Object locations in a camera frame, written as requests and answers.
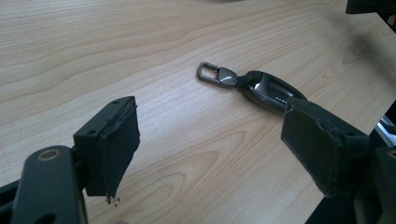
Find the wooden table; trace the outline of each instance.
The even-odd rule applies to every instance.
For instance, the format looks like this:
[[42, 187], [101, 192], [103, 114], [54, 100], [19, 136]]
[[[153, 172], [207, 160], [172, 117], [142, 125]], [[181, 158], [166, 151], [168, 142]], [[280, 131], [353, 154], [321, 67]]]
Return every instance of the wooden table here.
[[282, 118], [195, 71], [265, 71], [369, 133], [396, 98], [396, 36], [346, 3], [3, 1], [0, 185], [134, 95], [141, 145], [117, 208], [86, 198], [91, 223], [306, 221], [322, 194], [280, 140]]

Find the screw hole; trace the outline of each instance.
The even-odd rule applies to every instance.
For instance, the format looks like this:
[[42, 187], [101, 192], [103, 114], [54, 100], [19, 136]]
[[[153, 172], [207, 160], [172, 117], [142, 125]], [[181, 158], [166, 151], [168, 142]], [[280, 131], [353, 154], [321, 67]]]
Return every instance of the screw hole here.
[[348, 135], [348, 136], [356, 136], [356, 134], [353, 133], [353, 132], [347, 132], [346, 135]]
[[46, 214], [43, 217], [39, 218], [35, 224], [51, 224], [54, 223], [56, 216], [53, 214]]
[[87, 135], [92, 135], [92, 134], [94, 134], [94, 133], [96, 133], [95, 130], [89, 130], [89, 131], [86, 132]]

